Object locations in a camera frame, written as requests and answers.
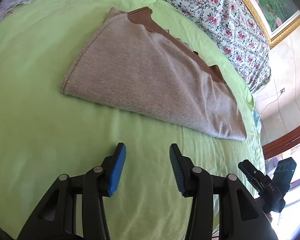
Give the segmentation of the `light blue cloth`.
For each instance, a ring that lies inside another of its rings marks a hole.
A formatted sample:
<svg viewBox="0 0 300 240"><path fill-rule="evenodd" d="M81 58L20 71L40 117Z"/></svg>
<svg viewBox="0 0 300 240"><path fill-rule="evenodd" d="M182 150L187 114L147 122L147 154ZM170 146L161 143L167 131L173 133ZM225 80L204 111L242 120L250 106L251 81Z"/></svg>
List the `light blue cloth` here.
<svg viewBox="0 0 300 240"><path fill-rule="evenodd" d="M261 116L257 112L256 109L253 110L253 119L255 123L256 130L259 134L261 134L262 124L261 124Z"/></svg>

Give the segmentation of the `beige knit sweater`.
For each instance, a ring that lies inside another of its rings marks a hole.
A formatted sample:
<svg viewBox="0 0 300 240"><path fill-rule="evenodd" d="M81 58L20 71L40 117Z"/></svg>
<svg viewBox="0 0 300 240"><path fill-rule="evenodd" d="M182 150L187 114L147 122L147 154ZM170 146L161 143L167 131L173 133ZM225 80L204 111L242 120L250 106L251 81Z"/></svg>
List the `beige knit sweater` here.
<svg viewBox="0 0 300 240"><path fill-rule="evenodd" d="M237 101L217 65L152 20L111 8L63 79L61 92L220 139L245 141Z"/></svg>

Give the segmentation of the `floral white pink quilt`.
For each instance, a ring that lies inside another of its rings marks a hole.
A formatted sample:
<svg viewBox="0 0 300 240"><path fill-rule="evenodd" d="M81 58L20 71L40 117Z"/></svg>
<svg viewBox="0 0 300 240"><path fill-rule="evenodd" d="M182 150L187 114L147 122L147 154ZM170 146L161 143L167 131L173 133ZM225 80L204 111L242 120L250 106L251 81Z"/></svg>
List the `floral white pink quilt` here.
<svg viewBox="0 0 300 240"><path fill-rule="evenodd" d="M270 81L269 45L242 0L164 0L215 42L256 93Z"/></svg>

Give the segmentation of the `framed landscape painting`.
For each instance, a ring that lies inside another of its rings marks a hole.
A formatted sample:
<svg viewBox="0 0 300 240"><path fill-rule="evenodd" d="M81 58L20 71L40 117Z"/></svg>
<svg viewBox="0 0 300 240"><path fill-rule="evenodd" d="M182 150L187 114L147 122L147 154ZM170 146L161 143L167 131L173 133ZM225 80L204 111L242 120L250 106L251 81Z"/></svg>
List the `framed landscape painting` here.
<svg viewBox="0 0 300 240"><path fill-rule="evenodd" d="M293 0L242 0L274 48L300 26L300 10Z"/></svg>

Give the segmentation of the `light green bed sheet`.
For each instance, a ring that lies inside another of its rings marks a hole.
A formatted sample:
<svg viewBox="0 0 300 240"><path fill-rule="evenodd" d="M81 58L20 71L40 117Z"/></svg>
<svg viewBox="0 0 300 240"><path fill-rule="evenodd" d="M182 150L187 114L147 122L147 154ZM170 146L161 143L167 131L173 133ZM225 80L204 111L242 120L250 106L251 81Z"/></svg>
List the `light green bed sheet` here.
<svg viewBox="0 0 300 240"><path fill-rule="evenodd" d="M244 142L208 137L136 113L61 93L62 79L111 8L152 9L152 18L217 64L247 130ZM36 0L0 22L0 227L13 238L55 179L84 174L127 148L119 187L104 199L112 239L183 239L191 200L177 189L169 147L177 143L211 174L236 174L249 159L264 170L246 83L215 43L163 0Z"/></svg>

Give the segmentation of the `brown wooden bed frame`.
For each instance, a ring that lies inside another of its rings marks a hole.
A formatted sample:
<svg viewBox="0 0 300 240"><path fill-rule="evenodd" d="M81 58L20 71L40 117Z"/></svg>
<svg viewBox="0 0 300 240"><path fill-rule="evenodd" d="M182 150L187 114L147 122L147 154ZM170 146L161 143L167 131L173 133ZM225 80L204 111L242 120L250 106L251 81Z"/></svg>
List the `brown wooden bed frame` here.
<svg viewBox="0 0 300 240"><path fill-rule="evenodd" d="M271 159L300 143L300 126L284 136L262 146L265 160Z"/></svg>

